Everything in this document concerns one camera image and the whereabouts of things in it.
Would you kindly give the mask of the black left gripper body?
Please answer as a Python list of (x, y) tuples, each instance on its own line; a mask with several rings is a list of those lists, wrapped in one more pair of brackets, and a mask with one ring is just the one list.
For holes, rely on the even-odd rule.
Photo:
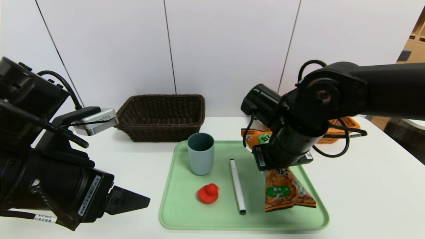
[(87, 153), (72, 148), (33, 149), (30, 159), (36, 164), (37, 188), (58, 213), (79, 223), (103, 216), (114, 176), (94, 168)]

